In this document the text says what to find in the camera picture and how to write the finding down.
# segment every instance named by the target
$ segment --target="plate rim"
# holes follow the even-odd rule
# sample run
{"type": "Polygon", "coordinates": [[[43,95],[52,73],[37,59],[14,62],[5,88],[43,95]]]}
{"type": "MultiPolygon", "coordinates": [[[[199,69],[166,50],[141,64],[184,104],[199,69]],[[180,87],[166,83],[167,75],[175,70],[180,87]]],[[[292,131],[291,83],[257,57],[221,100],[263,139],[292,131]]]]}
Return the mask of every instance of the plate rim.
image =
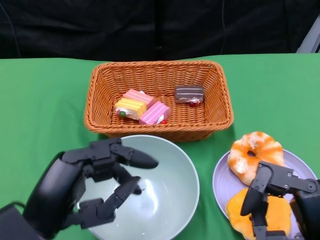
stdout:
{"type": "MultiPolygon", "coordinates": [[[[297,158],[300,162],[302,162],[302,164],[312,173],[314,179],[317,179],[317,176],[315,175],[314,171],[312,171],[312,169],[311,169],[300,157],[298,157],[297,155],[295,155],[294,153],[292,153],[292,152],[290,152],[290,151],[288,151],[288,150],[286,150],[286,149],[283,149],[283,151],[286,152],[287,154],[290,154],[290,155],[294,156],[294,157],[297,158]]],[[[213,175],[212,175],[212,189],[213,189],[214,200],[215,200],[216,204],[218,205],[220,211],[223,213],[223,215],[224,215],[227,219],[229,219],[229,217],[228,217],[226,211],[222,209],[222,206],[221,206],[220,203],[217,201],[217,198],[216,198],[216,190],[215,190],[215,187],[214,187],[214,186],[215,186],[216,169],[217,169],[218,165],[220,164],[220,162],[221,162],[221,161],[225,158],[225,156],[226,156],[227,154],[229,154],[229,153],[230,153],[230,150],[227,151],[227,152],[219,159],[219,161],[217,162],[217,164],[216,164],[215,167],[214,167],[214,171],[213,171],[213,175]]]]}
{"type": "MultiPolygon", "coordinates": [[[[186,154],[185,151],[183,151],[181,149],[181,147],[179,147],[178,145],[174,144],[173,142],[167,140],[167,139],[164,139],[162,137],[158,137],[158,136],[152,136],[152,135],[145,135],[145,134],[137,134],[137,135],[131,135],[131,136],[124,136],[124,137],[121,137],[121,139],[129,139],[129,138],[135,138],[135,137],[148,137],[148,138],[155,138],[155,139],[160,139],[160,140],[163,140],[171,145],[173,145],[174,147],[176,147],[178,150],[180,150],[180,152],[182,152],[186,158],[189,160],[191,166],[192,166],[192,169],[195,173],[195,178],[196,178],[196,185],[197,185],[197,193],[196,193],[196,201],[195,201],[195,204],[194,204],[194,207],[192,209],[192,212],[188,218],[188,220],[185,222],[185,224],[176,232],[174,233],[172,236],[170,236],[170,238],[168,240],[172,240],[174,239],[176,236],[178,236],[185,228],[186,226],[190,223],[191,219],[194,217],[195,215],[195,212],[197,210],[197,207],[198,207],[198,204],[199,204],[199,198],[200,198],[200,182],[199,182],[199,176],[198,176],[198,172],[197,172],[197,169],[194,165],[194,163],[192,162],[191,158],[186,154]]],[[[99,234],[97,234],[95,232],[94,229],[92,229],[91,227],[89,227],[88,229],[93,235],[95,235],[99,240],[106,240],[105,238],[102,238],[99,234]]]]}

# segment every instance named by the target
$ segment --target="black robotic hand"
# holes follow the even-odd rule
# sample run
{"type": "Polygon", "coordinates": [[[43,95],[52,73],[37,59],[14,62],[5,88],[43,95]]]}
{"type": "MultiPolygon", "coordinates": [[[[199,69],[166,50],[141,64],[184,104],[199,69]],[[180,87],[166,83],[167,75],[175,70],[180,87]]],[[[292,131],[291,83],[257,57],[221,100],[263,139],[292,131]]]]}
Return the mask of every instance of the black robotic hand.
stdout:
{"type": "Polygon", "coordinates": [[[139,176],[131,176],[120,164],[153,169],[158,162],[149,155],[122,145],[120,138],[94,141],[89,147],[61,152],[55,156],[34,188],[22,216],[12,206],[0,209],[2,240],[53,239],[62,229],[82,229],[115,220],[115,210],[130,194],[141,194],[139,176]],[[75,204],[86,191],[85,179],[101,182],[114,178],[120,186],[102,198],[75,204]]]}
{"type": "Polygon", "coordinates": [[[320,239],[320,181],[300,179],[293,170],[261,161],[244,198],[241,215],[251,215],[256,240],[289,240],[284,231],[267,231],[268,195],[293,194],[290,206],[301,234],[294,240],[320,239]]]}

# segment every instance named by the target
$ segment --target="green table surface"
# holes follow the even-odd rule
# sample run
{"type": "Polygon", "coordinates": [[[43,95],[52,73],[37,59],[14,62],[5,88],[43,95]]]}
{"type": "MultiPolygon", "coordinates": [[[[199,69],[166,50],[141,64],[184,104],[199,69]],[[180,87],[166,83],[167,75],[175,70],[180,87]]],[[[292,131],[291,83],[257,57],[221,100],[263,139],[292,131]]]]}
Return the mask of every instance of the green table surface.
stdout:
{"type": "MultiPolygon", "coordinates": [[[[302,158],[320,176],[320,54],[201,57],[225,71],[234,124],[210,138],[178,144],[200,180],[196,213],[177,240],[240,240],[214,198],[220,157],[243,134],[263,131],[302,158]]],[[[26,202],[53,156],[98,139],[84,126],[84,108],[96,61],[0,60],[0,207],[26,202]]],[[[94,240],[78,226],[57,240],[94,240]]]]}

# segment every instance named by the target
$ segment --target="chocolate cake slice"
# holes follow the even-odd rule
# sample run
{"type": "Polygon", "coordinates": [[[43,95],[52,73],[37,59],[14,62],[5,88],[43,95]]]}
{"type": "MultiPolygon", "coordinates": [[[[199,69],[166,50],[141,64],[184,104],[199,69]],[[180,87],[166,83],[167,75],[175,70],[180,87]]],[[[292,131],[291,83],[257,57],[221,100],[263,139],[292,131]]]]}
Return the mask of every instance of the chocolate cake slice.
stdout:
{"type": "Polygon", "coordinates": [[[179,104],[201,103],[204,100],[204,87],[201,85],[181,85],[176,86],[175,101],[179,104]]]}

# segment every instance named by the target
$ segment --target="toy donut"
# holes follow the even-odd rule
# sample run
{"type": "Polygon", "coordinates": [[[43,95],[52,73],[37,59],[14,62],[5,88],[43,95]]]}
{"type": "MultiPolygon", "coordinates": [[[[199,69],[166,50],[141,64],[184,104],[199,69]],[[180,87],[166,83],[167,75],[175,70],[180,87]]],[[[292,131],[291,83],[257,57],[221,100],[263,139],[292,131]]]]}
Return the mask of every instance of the toy donut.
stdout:
{"type": "MultiPolygon", "coordinates": [[[[242,189],[233,196],[225,207],[232,227],[240,232],[246,240],[256,240],[251,214],[241,216],[241,208],[248,189],[242,189]]],[[[285,198],[268,196],[268,209],[265,216],[268,231],[284,231],[288,236],[291,231],[291,207],[285,198]]]]}
{"type": "Polygon", "coordinates": [[[256,177],[260,161],[285,166],[281,144],[261,131],[246,134],[235,141],[227,161],[230,169],[248,186],[256,177]]]}

